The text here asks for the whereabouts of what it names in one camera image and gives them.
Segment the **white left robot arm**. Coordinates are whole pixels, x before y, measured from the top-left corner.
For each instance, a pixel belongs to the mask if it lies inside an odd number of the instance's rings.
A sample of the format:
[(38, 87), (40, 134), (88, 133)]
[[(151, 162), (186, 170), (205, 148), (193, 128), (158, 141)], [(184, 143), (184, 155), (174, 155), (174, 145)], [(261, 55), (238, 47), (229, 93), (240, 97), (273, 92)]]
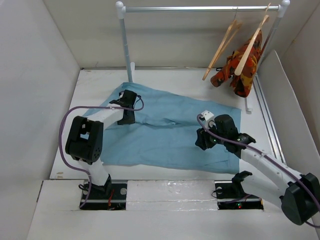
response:
[(104, 169), (101, 160), (104, 131), (113, 124), (131, 125), (135, 123), (136, 102), (142, 102), (137, 93), (124, 90), (119, 98), (107, 106), (77, 106), (72, 110), (88, 109), (98, 112), (87, 117), (76, 116), (72, 120), (64, 152), (81, 165), (78, 171), (88, 176), (87, 186), (82, 189), (88, 194), (95, 193), (100, 198), (107, 198), (112, 192), (112, 179)]

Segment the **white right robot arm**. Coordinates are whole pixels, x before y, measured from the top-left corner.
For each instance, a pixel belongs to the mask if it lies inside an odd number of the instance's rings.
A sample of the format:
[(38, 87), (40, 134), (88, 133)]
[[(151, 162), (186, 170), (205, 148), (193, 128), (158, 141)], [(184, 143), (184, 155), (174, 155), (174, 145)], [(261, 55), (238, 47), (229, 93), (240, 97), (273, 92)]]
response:
[(246, 133), (240, 133), (231, 116), (214, 116), (210, 111), (197, 115), (200, 128), (196, 131), (196, 146), (202, 150), (222, 145), (239, 159), (255, 167), (268, 178), (265, 181), (244, 170), (232, 178), (231, 191), (237, 197), (245, 194), (261, 197), (282, 210), (294, 224), (307, 224), (320, 211), (320, 182), (312, 173), (302, 174), (264, 150), (253, 145), (256, 140)]

